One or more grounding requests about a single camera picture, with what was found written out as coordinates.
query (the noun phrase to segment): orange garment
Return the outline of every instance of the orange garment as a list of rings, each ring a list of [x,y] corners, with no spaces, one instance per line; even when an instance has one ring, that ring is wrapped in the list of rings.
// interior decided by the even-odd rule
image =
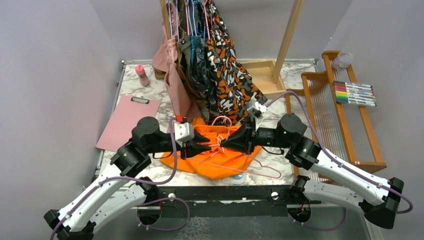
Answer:
[[[228,129],[230,128],[228,126],[206,125],[205,121],[203,121],[203,119],[200,117],[195,118],[191,124],[193,124],[194,130],[196,132],[210,139],[210,142],[202,143],[205,145],[218,144],[217,137],[222,136],[222,139],[225,139],[227,137]],[[240,125],[232,126],[229,134],[234,133],[239,128]],[[219,145],[212,146],[211,148],[212,149],[210,151],[204,151],[194,156],[193,159],[239,170],[246,170],[252,161],[250,157],[247,157],[241,152],[234,151],[229,148],[223,149]],[[251,156],[256,156],[256,154],[258,154],[260,150],[260,146],[255,147]],[[162,158],[160,161],[170,168],[174,167],[173,154],[169,157]],[[178,156],[177,169],[192,174],[197,173],[200,176],[207,177],[212,180],[220,180],[240,173],[239,171],[230,170],[227,168],[210,165],[203,162],[195,161],[189,158],[183,160],[180,158],[180,156]]]

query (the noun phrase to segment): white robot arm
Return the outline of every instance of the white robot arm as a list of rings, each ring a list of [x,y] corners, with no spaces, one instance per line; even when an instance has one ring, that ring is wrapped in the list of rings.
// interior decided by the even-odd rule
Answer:
[[[246,154],[250,154],[255,146],[289,148],[285,158],[291,164],[323,174],[345,186],[333,186],[298,176],[292,184],[295,198],[326,201],[362,211],[371,223],[386,229],[393,228],[403,181],[398,178],[387,180],[365,172],[321,148],[319,143],[304,136],[307,126],[294,113],[285,114],[276,128],[257,127],[256,118],[260,119],[266,109],[258,107],[258,104],[253,106],[249,118],[221,142],[221,147]]]
[[[184,158],[211,149],[198,144],[209,142],[209,139],[195,132],[184,118],[180,118],[174,128],[177,130],[174,133],[176,150]],[[117,191],[151,163],[149,153],[171,151],[170,133],[161,132],[154,117],[142,118],[132,130],[132,138],[118,149],[101,175],[67,206],[48,211],[44,219],[57,233],[58,239],[92,239],[100,228],[124,211],[159,198],[155,185],[159,183],[148,177],[140,178],[139,182],[145,183],[133,184],[123,192]]]

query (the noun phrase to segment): camouflage print garment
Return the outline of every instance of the camouflage print garment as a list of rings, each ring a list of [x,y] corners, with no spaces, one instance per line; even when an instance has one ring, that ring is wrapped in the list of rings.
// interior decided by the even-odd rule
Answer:
[[[213,0],[206,4],[206,11],[211,18],[210,39],[206,42],[208,76],[215,82],[218,112],[229,117],[232,124],[240,124],[249,115],[246,104],[251,98],[261,104],[267,98],[252,83],[246,68],[236,61],[233,40]]]
[[[209,118],[206,120],[207,124],[218,117],[217,105],[217,91],[215,83],[212,82],[207,76],[208,66],[206,61],[206,42],[199,36],[191,36],[191,45],[194,46],[194,53],[191,55],[193,62],[191,64],[191,75],[196,83],[197,90],[199,91],[203,101],[208,108]]]

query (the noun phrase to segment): pink bottle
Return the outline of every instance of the pink bottle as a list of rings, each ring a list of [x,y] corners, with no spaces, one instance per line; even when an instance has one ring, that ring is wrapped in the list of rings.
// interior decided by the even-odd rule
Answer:
[[[140,79],[141,85],[147,86],[150,84],[150,80],[146,76],[145,68],[142,65],[137,65],[135,67],[135,72],[137,73],[138,78]]]

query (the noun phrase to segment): wooden pole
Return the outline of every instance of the wooden pole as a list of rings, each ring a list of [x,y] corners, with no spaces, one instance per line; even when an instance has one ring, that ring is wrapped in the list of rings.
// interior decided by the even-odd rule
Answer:
[[[273,83],[276,83],[280,76],[280,71],[283,67],[287,50],[289,50],[290,41],[292,41],[293,33],[295,32],[296,24],[298,23],[299,15],[301,14],[304,2],[305,0],[294,0],[293,7],[291,8],[290,18],[288,19],[284,37],[282,38],[281,47],[279,48],[277,61],[275,62],[274,71],[272,72]]]
[[[160,9],[162,10],[163,24],[165,25],[166,37],[171,39],[170,16],[165,0],[160,0]]]

